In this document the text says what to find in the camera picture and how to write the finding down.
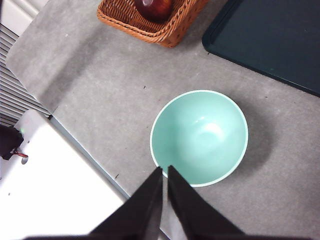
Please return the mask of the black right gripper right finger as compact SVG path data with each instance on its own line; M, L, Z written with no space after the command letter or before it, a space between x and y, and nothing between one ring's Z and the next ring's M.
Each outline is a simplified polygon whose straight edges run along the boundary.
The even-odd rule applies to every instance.
M168 198L188 238L237 238L245 233L208 204L182 175L168 167Z

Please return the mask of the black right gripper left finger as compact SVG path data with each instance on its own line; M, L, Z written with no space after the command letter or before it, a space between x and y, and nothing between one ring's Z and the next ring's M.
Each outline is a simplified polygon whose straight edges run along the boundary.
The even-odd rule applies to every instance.
M157 240L163 208L162 169L157 167L134 194L92 230L93 240Z

